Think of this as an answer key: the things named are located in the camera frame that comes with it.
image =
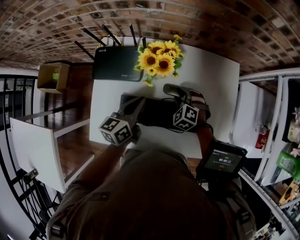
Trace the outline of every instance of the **fiducial marker cube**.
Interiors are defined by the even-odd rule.
[[[188,131],[197,124],[198,108],[193,108],[187,104],[184,104],[174,115],[173,125]]]
[[[128,122],[117,118],[107,117],[99,126],[99,130],[105,140],[116,146],[120,146],[132,137]]]

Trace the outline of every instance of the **digital display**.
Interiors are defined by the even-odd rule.
[[[204,167],[232,173],[241,159],[242,156],[214,149]]]

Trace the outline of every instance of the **cardboard box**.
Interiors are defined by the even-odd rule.
[[[42,64],[38,72],[37,88],[43,92],[62,93],[67,88],[69,67],[68,64],[61,62]],[[59,73],[59,78],[55,85],[53,73],[57,72]]]

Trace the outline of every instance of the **flower bouquet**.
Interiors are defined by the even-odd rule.
[[[178,77],[177,69],[181,67],[181,60],[184,57],[178,42],[182,39],[174,35],[174,41],[155,41],[147,44],[147,48],[138,47],[139,64],[134,67],[136,71],[145,70],[147,78],[144,81],[149,87],[153,87],[152,81],[158,76]]]

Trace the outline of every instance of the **green bag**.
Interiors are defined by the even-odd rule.
[[[281,151],[277,159],[277,165],[281,169],[291,174],[293,178],[300,178],[299,158],[296,158],[286,152]]]

